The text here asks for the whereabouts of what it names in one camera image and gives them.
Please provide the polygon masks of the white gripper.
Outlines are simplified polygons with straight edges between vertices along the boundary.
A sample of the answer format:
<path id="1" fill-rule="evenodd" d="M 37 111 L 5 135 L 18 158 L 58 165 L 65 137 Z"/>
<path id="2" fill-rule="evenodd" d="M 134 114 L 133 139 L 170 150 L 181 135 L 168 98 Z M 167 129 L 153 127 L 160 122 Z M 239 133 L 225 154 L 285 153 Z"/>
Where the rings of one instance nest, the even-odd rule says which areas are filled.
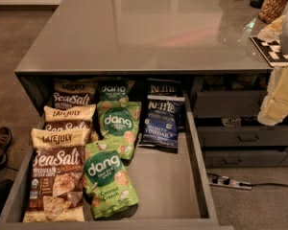
<path id="1" fill-rule="evenodd" d="M 288 116 L 288 66 L 275 68 L 270 75 L 267 95 L 257 120 L 265 126 L 275 126 Z"/>

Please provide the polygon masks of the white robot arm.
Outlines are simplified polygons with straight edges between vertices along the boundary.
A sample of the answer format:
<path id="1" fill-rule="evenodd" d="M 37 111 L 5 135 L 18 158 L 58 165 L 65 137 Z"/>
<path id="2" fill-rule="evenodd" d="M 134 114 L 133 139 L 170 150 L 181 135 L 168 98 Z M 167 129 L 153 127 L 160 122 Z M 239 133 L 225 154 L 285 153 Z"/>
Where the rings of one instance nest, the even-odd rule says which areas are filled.
<path id="1" fill-rule="evenodd" d="M 280 50 L 288 54 L 288 12 L 280 24 Z M 288 116 L 288 65 L 275 68 L 269 78 L 257 120 L 265 126 L 275 126 Z"/>

